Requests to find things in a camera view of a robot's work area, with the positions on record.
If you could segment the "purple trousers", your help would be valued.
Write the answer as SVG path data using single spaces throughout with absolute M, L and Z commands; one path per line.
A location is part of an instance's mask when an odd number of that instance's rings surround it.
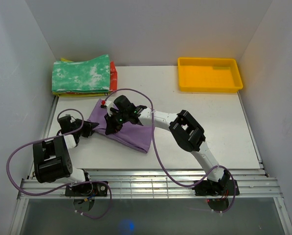
M 133 125 L 130 122 L 127 122 L 123 124 L 122 129 L 118 133 L 106 135 L 106 121 L 104 115 L 107 111 L 100 107 L 101 102 L 102 99 L 97 101 L 90 117 L 88 118 L 88 121 L 90 122 L 99 123 L 99 125 L 94 128 L 94 131 L 134 150 L 147 153 L 152 141 L 151 126 Z

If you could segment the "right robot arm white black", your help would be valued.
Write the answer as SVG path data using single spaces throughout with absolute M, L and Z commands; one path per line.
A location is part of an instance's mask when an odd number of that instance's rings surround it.
M 204 129 L 186 110 L 179 113 L 155 111 L 144 105 L 134 105 L 121 95 L 114 101 L 103 100 L 101 108 L 106 109 L 106 135 L 118 133 L 125 123 L 150 126 L 169 131 L 177 145 L 191 153 L 205 171 L 207 177 L 193 187 L 200 195 L 228 195 L 230 175 L 220 167 L 211 153 L 204 135 Z

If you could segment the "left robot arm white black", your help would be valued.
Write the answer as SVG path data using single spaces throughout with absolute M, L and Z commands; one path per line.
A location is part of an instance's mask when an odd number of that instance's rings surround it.
M 60 135 L 50 140 L 33 144 L 34 173 L 39 183 L 76 184 L 81 195 L 89 195 L 93 184 L 88 173 L 73 166 L 69 150 L 78 146 L 80 138 L 93 135 L 97 122 L 82 121 L 66 115 L 58 119 Z

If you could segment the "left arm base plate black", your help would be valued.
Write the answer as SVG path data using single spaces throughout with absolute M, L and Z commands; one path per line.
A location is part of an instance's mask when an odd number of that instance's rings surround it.
M 66 186 L 65 196 L 68 197 L 95 197 L 95 196 L 107 196 L 108 194 L 108 182 L 93 182 L 83 183 L 73 186 Z

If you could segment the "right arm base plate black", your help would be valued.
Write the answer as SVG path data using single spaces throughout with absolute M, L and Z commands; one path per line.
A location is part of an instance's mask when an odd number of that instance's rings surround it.
M 196 196 L 233 196 L 234 192 L 239 195 L 239 188 L 237 181 L 228 180 L 228 182 L 222 186 L 220 183 L 215 183 L 210 180 L 203 180 L 200 184 L 194 186 L 192 190 L 195 191 Z

